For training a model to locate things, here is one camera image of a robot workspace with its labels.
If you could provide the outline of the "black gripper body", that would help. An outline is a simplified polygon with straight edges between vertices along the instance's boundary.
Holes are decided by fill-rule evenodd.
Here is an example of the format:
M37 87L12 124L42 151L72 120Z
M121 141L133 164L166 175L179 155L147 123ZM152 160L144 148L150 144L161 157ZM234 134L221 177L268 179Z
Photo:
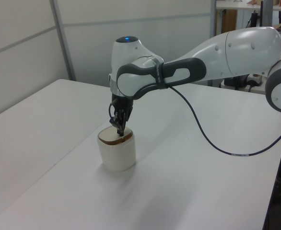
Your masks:
M119 112L125 112L126 115L131 115L133 109L133 100L124 97L112 94L112 101L115 100L113 105L114 107L114 114Z

